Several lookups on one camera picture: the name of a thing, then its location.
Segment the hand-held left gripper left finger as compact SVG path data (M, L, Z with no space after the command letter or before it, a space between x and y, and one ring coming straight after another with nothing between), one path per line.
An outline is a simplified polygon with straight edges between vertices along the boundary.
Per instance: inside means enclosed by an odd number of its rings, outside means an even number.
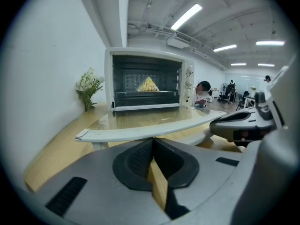
M126 142L81 157L44 183L35 198L53 210L53 205L60 203L60 191L75 180L81 190L61 215L63 219L77 225L161 225L169 222L151 191L129 189L113 173L115 157L140 143L142 140Z

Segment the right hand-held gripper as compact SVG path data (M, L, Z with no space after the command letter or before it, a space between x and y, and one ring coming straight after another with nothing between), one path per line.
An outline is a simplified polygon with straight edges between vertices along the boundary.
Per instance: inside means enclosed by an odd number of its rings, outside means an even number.
M239 162L241 192L233 225L297 225L300 222L300 57L295 55L269 88L279 125L249 144L256 152ZM212 134L235 143L258 140L255 112L225 114Z

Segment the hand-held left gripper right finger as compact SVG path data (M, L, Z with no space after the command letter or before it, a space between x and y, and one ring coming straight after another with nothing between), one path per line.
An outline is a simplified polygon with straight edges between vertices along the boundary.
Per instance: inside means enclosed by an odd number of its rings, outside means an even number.
M175 220L206 201L229 178L242 152L235 146L189 146L153 140L153 197Z

